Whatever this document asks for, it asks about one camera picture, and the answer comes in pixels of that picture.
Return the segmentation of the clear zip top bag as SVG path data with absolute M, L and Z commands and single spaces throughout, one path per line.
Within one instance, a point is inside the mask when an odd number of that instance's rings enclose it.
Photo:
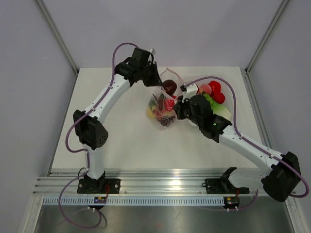
M 173 110 L 178 96 L 181 95 L 182 78 L 173 70 L 166 68 L 160 78 L 162 86 L 157 86 L 146 107 L 146 116 L 158 129 L 164 130 L 176 120 Z

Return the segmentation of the purple grape bunch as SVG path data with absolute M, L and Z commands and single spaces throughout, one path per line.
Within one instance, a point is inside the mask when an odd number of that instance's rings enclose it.
M 160 116 L 157 118 L 158 123 L 160 126 L 169 127 L 175 120 L 175 116 Z

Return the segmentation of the dark red apple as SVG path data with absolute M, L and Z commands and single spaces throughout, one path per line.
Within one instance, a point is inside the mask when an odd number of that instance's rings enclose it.
M 177 84 L 173 80 L 165 80 L 162 87 L 168 95 L 172 96 L 177 89 Z

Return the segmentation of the strawberry bunch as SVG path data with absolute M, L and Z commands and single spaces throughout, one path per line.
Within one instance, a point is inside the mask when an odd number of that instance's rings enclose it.
M 163 94 L 152 95 L 151 100 L 149 101 L 149 108 L 156 116 L 156 119 L 161 116 L 172 116 L 170 111 L 167 111 L 164 107 L 165 96 Z

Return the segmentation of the yellow lemon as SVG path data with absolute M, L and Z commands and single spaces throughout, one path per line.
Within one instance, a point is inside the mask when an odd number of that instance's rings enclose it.
M 150 108 L 146 109 L 146 116 L 149 117 L 150 119 L 153 119 L 156 117 Z

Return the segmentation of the white plastic basket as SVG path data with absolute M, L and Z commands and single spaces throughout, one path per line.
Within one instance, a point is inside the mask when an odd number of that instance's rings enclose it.
M 183 83 L 183 85 L 180 87 L 181 92 L 183 93 L 183 99 L 182 101 L 184 102 L 186 99 L 190 99 L 192 96 L 195 95 L 203 95 L 199 93 L 199 87 L 204 84 L 204 83 L 209 83 L 211 81 L 217 81 L 221 84 L 221 92 L 225 96 L 225 102 L 222 104 L 224 105 L 231 113 L 231 124 L 233 127 L 237 126 L 236 123 L 236 111 L 237 111 L 237 106 L 236 106 L 236 95 L 234 92 L 233 87 L 230 85 L 228 81 L 226 81 L 223 78 L 216 77 L 216 76 L 206 76 L 202 77 L 196 80 L 191 80 L 188 82 Z

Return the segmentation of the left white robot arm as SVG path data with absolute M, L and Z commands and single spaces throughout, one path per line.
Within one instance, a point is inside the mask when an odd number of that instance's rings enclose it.
M 154 50 L 134 48 L 132 55 L 113 64 L 112 78 L 94 102 L 85 110 L 73 114 L 75 133 L 86 152 L 87 168 L 80 176 L 79 194 L 108 194 L 119 192 L 118 179 L 106 179 L 103 166 L 103 146 L 108 140 L 104 122 L 110 110 L 133 84 L 142 81 L 146 87 L 162 86 Z

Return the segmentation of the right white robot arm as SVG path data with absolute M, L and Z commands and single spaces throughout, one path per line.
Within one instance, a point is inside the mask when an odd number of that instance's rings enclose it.
M 191 98 L 179 96 L 173 107 L 177 119 L 188 119 L 203 136 L 225 145 L 255 164 L 263 173 L 259 184 L 250 186 L 263 189 L 270 197 L 284 202 L 302 180 L 298 157 L 269 149 L 246 136 L 238 135 L 232 123 L 214 114 L 210 102 L 203 95 Z

